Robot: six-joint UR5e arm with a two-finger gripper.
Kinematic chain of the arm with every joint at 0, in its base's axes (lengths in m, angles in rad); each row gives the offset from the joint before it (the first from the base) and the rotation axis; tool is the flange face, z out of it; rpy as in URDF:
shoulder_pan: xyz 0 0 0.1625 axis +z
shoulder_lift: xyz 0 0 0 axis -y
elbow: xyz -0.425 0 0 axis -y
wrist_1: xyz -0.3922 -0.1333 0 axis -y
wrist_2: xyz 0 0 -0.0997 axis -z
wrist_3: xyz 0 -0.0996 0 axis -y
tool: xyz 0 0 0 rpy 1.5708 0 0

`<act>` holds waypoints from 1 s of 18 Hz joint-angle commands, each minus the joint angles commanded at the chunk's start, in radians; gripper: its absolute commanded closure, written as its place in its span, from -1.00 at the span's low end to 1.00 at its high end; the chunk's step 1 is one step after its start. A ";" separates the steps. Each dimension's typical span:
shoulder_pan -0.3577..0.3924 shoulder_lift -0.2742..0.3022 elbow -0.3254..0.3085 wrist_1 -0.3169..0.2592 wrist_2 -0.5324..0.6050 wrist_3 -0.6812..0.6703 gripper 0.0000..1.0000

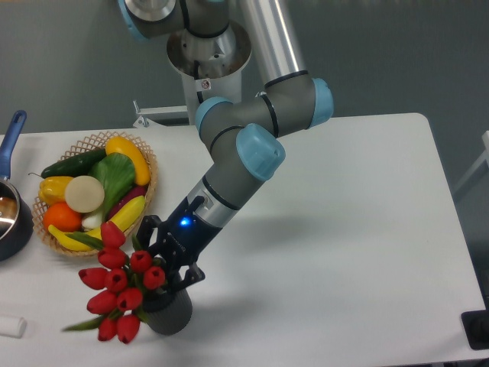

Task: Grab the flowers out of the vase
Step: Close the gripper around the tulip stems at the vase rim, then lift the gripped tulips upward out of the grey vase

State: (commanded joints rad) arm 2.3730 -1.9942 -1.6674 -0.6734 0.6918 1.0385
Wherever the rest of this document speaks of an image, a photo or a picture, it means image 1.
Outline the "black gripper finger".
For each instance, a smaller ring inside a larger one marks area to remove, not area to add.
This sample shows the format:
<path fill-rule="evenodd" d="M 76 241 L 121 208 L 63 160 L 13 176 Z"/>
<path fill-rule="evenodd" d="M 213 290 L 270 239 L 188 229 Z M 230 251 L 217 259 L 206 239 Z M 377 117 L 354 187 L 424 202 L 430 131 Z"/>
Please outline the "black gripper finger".
<path fill-rule="evenodd" d="M 151 237 L 155 229 L 162 223 L 159 216 L 148 215 L 145 216 L 137 233 L 134 235 L 134 250 L 142 251 L 145 250 L 149 253 L 158 253 L 157 244 L 150 244 Z"/>
<path fill-rule="evenodd" d="M 184 275 L 181 275 L 179 270 L 170 272 L 164 290 L 175 294 L 203 281 L 205 278 L 204 271 L 194 262 L 188 266 Z"/>

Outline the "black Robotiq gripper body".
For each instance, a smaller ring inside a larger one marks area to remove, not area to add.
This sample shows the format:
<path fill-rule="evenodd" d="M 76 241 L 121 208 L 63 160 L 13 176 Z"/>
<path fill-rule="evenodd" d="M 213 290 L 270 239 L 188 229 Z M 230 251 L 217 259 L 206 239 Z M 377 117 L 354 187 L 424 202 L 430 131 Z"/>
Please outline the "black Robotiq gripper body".
<path fill-rule="evenodd" d="M 184 198 L 165 220 L 156 216 L 154 253 L 162 258 L 165 272 L 194 264 L 227 222 L 228 207 L 209 194 Z"/>

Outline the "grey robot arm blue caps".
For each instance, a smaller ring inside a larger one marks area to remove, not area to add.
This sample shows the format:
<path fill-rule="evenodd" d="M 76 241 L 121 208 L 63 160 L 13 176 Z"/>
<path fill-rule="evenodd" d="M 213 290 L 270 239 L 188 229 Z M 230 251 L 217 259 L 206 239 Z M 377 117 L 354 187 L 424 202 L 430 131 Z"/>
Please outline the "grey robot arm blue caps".
<path fill-rule="evenodd" d="M 283 1 L 241 1 L 244 24 L 227 1 L 122 1 L 128 29 L 168 36 L 167 56 L 188 76 L 189 121 L 213 164 L 161 220 L 146 217 L 138 240 L 158 256 L 176 293 L 201 281 L 200 252 L 271 179 L 285 158 L 280 137 L 332 117 L 327 83 L 309 75 Z"/>

